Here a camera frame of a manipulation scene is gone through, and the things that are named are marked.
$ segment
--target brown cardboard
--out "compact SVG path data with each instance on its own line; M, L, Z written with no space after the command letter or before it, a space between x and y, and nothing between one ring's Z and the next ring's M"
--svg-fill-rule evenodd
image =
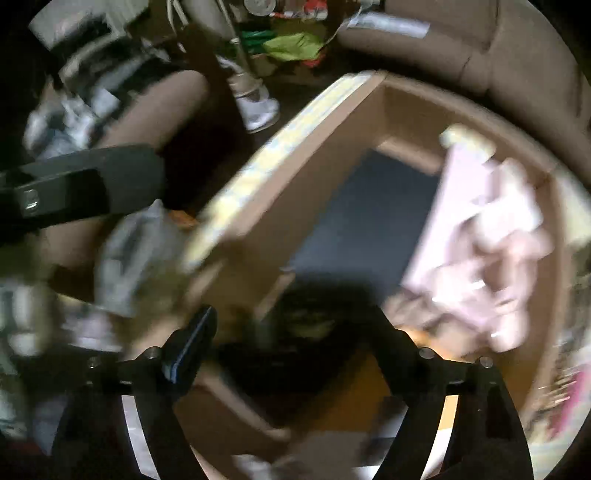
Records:
M537 388L549 380L556 359L552 345L563 324L567 301L569 257L562 232L560 198L552 176L557 161L509 122L435 87L379 73L343 101L244 207L222 245L203 267L203 274L197 276L187 304L213 305L220 322L217 341L231 336L238 321L235 312L255 311L268 300L282 274L281 267L311 231L331 194L347 178L363 152L376 148L433 174L441 169L445 158L439 135L451 124L466 125L492 140L497 147L497 159L513 157L523 163L536 188L544 215L543 227L553 240L554 251L539 263L538 282L528 306L531 333L522 346L495 357L522 421L526 422L537 401ZM223 244L231 248L224 249ZM375 373L375 365L371 360L363 365L354 374L352 385L372 382L369 377L364 380L359 376L364 369ZM385 393L379 379L372 385L356 389L373 392L364 398L356 397L342 384L333 387L333 392L341 392L340 400L327 408L324 417L316 408L318 418L308 421L307 428L332 428L339 424L337 404L343 406L341 418L350 419L352 412L362 408L374 410ZM181 423L183 418L189 421L188 405L190 401L184 401ZM368 419L359 417L356 422L365 426ZM198 447L197 450L213 465L204 452Z

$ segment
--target open cardboard box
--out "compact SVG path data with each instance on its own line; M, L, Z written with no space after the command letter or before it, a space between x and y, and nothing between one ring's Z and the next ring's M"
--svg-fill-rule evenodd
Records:
M217 341L223 341L232 331L238 321L237 309L254 311L266 298L280 277L282 267L288 264L313 229L333 192L350 175L365 152L375 149L392 157L392 161L400 160L425 173L436 174L446 156L439 135L451 124L465 125L494 142L495 158L513 157L523 163L544 215L543 227L553 240L553 252L538 264L537 284L528 304L530 334L519 348L494 359L522 421L526 423L538 402L538 388L550 380L556 360L553 344L563 324L567 301L569 256L563 239L560 198L553 177L557 161L521 130L485 108L410 79L376 73L361 84L289 154L234 218L217 251L202 265L189 295L190 303L207 303L217 309L220 321ZM329 389L333 404L324 413L313 408L317 420L301 421L298 425L306 424L306 428L312 430L364 429L368 422L360 421L359 412L363 412L364 418L371 418L387 389L383 380L380 384L379 375L375 375L375 366L365 364L363 368L376 378L366 379L369 384L358 389L359 395L353 394L354 400L349 401L353 410L343 406L342 413L338 413L336 406L339 402L347 404L348 400L344 399L351 395L350 389L355 383L340 382L338 387ZM220 398L206 401L204 395L203 387L197 388L181 401L178 415L189 441L218 468L215 464L223 463L221 450L215 452L209 441L211 436L209 440L201 436L198 425L203 424L203 420L196 419L203 415L204 401L224 401ZM216 413L209 416L209 421L214 415L214 423L222 421L222 412L226 410L221 403L213 409ZM240 415L236 415L235 409L233 413L226 412L224 421L229 421L232 426L215 428L218 444L228 441L224 435L231 435L232 442L241 443L245 448L239 452L240 447L235 445L232 448L234 453L254 453L253 440L244 432L240 434L243 440L236 434L237 429L243 428L238 426ZM253 427L252 434L258 436L255 430ZM262 450L271 452L276 448L275 445Z

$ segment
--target green plastic bag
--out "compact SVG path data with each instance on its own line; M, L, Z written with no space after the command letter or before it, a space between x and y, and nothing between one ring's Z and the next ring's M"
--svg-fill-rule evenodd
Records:
M273 38L263 46L267 54L277 60L315 60L324 42L311 33L302 32Z

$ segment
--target cardboard box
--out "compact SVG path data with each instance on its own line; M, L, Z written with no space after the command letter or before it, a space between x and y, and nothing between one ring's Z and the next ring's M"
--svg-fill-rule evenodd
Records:
M521 130L485 108L410 79L376 73L362 83L289 153L233 218L201 266L189 294L189 304L208 303L217 309L217 341L232 336L238 310L255 311L266 298L282 267L365 152L378 150L392 161L396 158L433 175L441 170L446 155L439 135L451 124L465 125L494 142L495 158L513 157L523 163L544 215L543 228L553 240L554 251L538 264L538 280L528 304L530 334L522 346L494 359L522 421L527 422L538 401L538 388L550 380L557 354L553 345L567 302L569 255L552 175L557 161ZM372 369L368 364L364 368ZM343 399L355 396L347 393L347 386L338 388ZM324 420L310 423L309 428L330 425L333 430L346 430L351 411L365 405L375 410L384 396L383 385L376 380L373 387L366 385L363 390L362 398L353 403L343 400L349 407L341 420L331 407ZM190 395L182 403L181 424L192 415ZM355 419L349 423L352 431L359 431L359 425L367 422Z

